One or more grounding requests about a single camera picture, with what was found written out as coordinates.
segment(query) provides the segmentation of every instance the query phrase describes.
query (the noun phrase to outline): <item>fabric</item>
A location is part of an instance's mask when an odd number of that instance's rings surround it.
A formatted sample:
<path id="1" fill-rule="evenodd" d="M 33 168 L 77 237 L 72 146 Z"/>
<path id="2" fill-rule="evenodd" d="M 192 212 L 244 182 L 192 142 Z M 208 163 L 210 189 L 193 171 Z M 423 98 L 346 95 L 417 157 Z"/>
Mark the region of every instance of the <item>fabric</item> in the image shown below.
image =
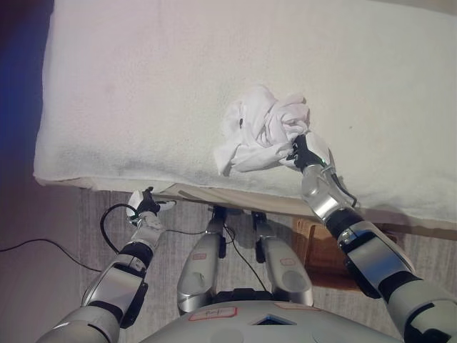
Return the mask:
<path id="1" fill-rule="evenodd" d="M 286 160 L 291 142 L 308 128 L 309 108 L 303 96 L 295 94 L 277 101 L 264 86 L 255 86 L 232 103 L 225 114 L 222 131 L 227 142 L 214 149 L 219 174 L 229 164 L 238 172 L 251 172 Z"/>
<path id="2" fill-rule="evenodd" d="M 368 0 L 56 0 L 35 177 L 299 198 L 291 168 L 214 163 L 225 110 L 263 84 L 306 96 L 364 209 L 455 223 L 456 27 Z"/>

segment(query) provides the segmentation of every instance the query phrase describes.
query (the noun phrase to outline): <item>red label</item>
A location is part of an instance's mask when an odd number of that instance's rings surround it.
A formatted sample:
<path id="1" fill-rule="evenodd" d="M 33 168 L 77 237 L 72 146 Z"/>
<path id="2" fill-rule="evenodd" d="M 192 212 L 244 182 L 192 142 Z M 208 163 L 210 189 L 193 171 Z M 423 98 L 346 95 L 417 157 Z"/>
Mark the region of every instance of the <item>red label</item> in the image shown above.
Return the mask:
<path id="1" fill-rule="evenodd" d="M 196 260 L 198 260 L 198 259 L 206 259 L 206 254 L 194 254 L 194 255 L 192 256 L 192 259 L 193 259 L 194 261 L 196 261 Z"/>
<path id="2" fill-rule="evenodd" d="M 237 307 L 221 307 L 218 309 L 205 309 L 197 313 L 192 314 L 189 317 L 190 322 L 196 322 L 198 320 L 207 319 L 218 319 L 218 318 L 231 318 L 238 314 Z"/>

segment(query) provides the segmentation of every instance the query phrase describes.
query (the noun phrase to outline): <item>robot forearm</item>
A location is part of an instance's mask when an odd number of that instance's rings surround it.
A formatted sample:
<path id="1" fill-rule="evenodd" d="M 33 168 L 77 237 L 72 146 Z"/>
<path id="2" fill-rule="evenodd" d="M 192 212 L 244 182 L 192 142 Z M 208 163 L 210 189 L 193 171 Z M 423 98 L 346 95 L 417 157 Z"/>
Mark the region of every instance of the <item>robot forearm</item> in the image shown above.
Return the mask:
<path id="1" fill-rule="evenodd" d="M 115 343 L 120 328 L 130 327 L 143 304 L 146 270 L 164 232 L 152 198 L 141 202 L 137 230 L 87 289 L 83 304 L 47 332 L 38 343 Z"/>
<path id="2" fill-rule="evenodd" d="M 346 254 L 345 265 L 362 292 L 383 298 L 406 342 L 448 342 L 457 334 L 457 301 L 414 275 L 403 250 L 364 221 L 332 180 L 331 167 L 303 171 L 303 199 Z"/>

